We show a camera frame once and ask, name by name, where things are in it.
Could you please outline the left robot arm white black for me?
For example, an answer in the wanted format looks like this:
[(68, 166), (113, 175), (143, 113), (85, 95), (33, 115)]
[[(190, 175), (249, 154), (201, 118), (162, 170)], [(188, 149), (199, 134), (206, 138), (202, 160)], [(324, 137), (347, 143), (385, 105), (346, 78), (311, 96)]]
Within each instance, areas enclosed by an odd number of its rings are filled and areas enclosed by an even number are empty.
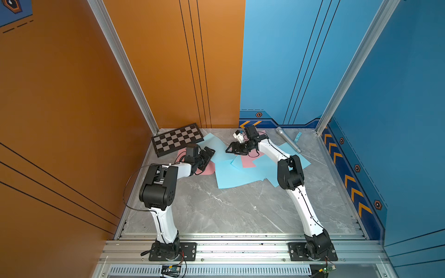
[(149, 250), (141, 253), (142, 257), (148, 255), (151, 261), (182, 259), (179, 231), (172, 213), (177, 180), (196, 175), (197, 171), (203, 173), (215, 153), (216, 151), (209, 147), (201, 148), (197, 144), (189, 144), (185, 155), (177, 162), (149, 165), (139, 200), (153, 217), (156, 240)]

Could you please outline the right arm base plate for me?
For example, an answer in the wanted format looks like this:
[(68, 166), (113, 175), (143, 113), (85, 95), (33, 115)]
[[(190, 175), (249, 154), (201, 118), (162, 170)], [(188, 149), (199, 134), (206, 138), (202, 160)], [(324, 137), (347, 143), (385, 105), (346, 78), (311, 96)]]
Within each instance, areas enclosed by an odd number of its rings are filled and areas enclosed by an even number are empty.
[(308, 255), (306, 249), (306, 243), (290, 242), (287, 244), (291, 261), (307, 261), (318, 262), (325, 261), (336, 262), (338, 261), (337, 252), (333, 245), (331, 245), (326, 251), (322, 252), (317, 258), (311, 258)]

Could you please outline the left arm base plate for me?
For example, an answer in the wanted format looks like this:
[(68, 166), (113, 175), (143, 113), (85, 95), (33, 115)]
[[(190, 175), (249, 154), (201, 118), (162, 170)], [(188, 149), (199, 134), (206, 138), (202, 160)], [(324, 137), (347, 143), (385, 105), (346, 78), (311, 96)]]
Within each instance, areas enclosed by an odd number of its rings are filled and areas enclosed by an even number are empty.
[(180, 242), (164, 244), (155, 242), (149, 254), (149, 261), (181, 261), (196, 260), (197, 244), (195, 242)]

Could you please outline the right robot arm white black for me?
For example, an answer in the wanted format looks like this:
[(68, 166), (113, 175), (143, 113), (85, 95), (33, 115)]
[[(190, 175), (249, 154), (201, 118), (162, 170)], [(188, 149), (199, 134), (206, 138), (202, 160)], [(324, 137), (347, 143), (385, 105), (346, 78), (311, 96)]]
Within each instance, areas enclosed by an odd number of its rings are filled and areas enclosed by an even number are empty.
[(265, 133), (249, 126), (244, 131), (237, 130), (226, 149), (226, 153), (248, 156), (252, 150), (263, 153), (276, 164), (277, 182), (293, 201), (304, 229), (306, 244), (300, 250), (291, 250), (296, 256), (311, 261), (337, 261), (337, 252), (331, 242), (330, 235), (318, 220), (309, 201), (304, 185), (304, 172), (300, 158), (281, 150)]

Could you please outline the light blue paper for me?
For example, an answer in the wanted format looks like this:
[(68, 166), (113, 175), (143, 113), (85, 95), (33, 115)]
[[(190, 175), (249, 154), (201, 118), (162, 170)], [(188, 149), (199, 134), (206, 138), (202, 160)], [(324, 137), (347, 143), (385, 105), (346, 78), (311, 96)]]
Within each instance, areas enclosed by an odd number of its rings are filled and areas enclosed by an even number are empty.
[(203, 139), (204, 141), (199, 143), (200, 147), (202, 149), (208, 147), (215, 151), (211, 159), (213, 163), (217, 164), (223, 161), (233, 161), (236, 158), (236, 155), (226, 153), (228, 146), (212, 133), (205, 135)]
[[(305, 169), (308, 167), (311, 163), (303, 157), (301, 154), (298, 154), (297, 151), (295, 151), (291, 145), (288, 143), (283, 143), (279, 146), (279, 148), (282, 150), (282, 152), (287, 153), (289, 155), (297, 155), (300, 158), (300, 162), (302, 165), (302, 168)], [(268, 181), (274, 186), (278, 187), (279, 183), (277, 180), (277, 163), (273, 162), (268, 156), (263, 155), (260, 158), (253, 161), (253, 163), (256, 165), (256, 167), (259, 167), (263, 174), (265, 175), (265, 178), (268, 179)]]
[(242, 167), (240, 156), (237, 156), (233, 161), (219, 162), (215, 164), (215, 168), (217, 186), (221, 190), (266, 179), (263, 171), (259, 167)]

